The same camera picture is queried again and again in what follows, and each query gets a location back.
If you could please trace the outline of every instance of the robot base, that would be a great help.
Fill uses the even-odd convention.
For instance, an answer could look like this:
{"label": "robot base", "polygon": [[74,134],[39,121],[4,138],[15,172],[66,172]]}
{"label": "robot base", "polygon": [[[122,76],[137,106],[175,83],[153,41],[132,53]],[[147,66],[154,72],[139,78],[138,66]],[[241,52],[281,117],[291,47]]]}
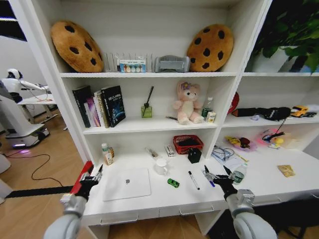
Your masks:
{"label": "robot base", "polygon": [[50,132],[43,124],[33,124],[34,129],[26,135],[17,135],[17,133],[8,134],[5,138],[13,148],[31,148],[39,144],[50,135]]}

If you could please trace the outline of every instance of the white cup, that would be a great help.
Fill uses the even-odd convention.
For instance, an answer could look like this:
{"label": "white cup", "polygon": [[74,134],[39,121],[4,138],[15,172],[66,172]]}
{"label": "white cup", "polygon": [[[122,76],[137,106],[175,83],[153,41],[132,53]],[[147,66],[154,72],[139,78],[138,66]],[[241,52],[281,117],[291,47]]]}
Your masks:
{"label": "white cup", "polygon": [[159,175],[167,175],[168,173],[167,160],[164,158],[157,159],[155,164],[155,171]]}

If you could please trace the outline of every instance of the robotic hand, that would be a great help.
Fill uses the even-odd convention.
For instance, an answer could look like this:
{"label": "robotic hand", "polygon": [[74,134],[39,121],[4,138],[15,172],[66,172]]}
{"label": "robotic hand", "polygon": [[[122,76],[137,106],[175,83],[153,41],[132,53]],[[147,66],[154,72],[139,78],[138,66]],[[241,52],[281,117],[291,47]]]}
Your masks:
{"label": "robotic hand", "polygon": [[64,215],[48,227],[44,239],[75,239],[77,237],[85,204],[89,199],[91,188],[97,185],[102,177],[102,167],[94,177],[90,176],[89,172],[82,174],[80,179],[82,186],[78,193],[62,196],[60,202],[64,205]]}
{"label": "robotic hand", "polygon": [[272,226],[258,215],[254,214],[252,204],[255,195],[249,189],[237,190],[233,187],[233,179],[227,175],[215,175],[205,168],[205,177],[218,184],[228,203],[230,213],[234,219],[234,228],[240,239],[277,239]]}

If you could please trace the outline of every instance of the white desk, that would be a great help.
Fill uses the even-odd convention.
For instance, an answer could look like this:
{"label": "white desk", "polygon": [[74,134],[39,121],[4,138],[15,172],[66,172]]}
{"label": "white desk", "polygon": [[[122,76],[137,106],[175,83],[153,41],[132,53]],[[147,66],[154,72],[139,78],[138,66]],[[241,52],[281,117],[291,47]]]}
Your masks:
{"label": "white desk", "polygon": [[[27,99],[23,99],[22,101],[20,101],[19,103],[17,103],[18,105],[43,105],[43,107],[45,108],[45,111],[47,113],[47,118],[42,121],[41,123],[47,122],[48,120],[56,117],[58,114],[52,114],[49,107],[47,105],[56,105],[56,102],[53,98],[52,94],[43,94],[43,95],[39,95],[39,96],[33,96]],[[27,107],[23,107],[24,111],[26,112],[26,114],[28,115],[28,117],[30,118],[31,123],[34,123],[34,118],[33,116],[30,114],[30,111],[27,109]]]}
{"label": "white desk", "polygon": [[[154,149],[160,155],[164,151]],[[254,204],[277,204],[291,200],[300,195],[311,197],[319,194],[319,160],[301,151],[279,150],[259,147],[255,152],[236,150],[238,154],[249,160],[248,171],[243,182],[235,186],[237,189],[250,189],[255,195]],[[201,170],[204,164],[215,174],[225,174],[223,167],[214,159],[201,159],[191,164],[187,155],[176,155],[170,161],[168,176],[159,176],[153,169],[154,160],[144,151],[116,150],[115,162],[103,166],[100,183],[91,190],[86,204],[82,223],[97,238],[105,238],[108,225],[134,222],[141,219],[167,217],[173,215],[195,214],[199,227],[206,234],[215,221],[227,208],[221,188],[213,188]],[[290,164],[296,175],[286,178],[277,169],[277,165]],[[107,185],[106,175],[112,171],[137,167],[147,167],[150,174],[150,196],[103,202],[103,191]],[[188,171],[191,171],[200,186],[193,185]],[[172,178],[180,183],[178,188],[167,184]]]}

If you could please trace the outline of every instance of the red plastic basket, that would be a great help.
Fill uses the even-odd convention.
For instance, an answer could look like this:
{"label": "red plastic basket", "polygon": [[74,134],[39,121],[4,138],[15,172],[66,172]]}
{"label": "red plastic basket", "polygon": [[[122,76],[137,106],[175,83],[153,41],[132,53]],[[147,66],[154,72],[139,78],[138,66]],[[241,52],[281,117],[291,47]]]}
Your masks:
{"label": "red plastic basket", "polygon": [[[180,145],[178,145],[179,142],[187,140],[187,139],[190,139],[190,138],[192,138],[195,141],[197,141],[198,145],[188,145],[188,146],[180,146]],[[173,144],[174,144],[175,149],[176,149],[178,154],[188,154],[188,150],[190,148],[203,149],[203,146],[204,146],[204,143],[196,135],[178,135],[178,136],[174,136]]]}

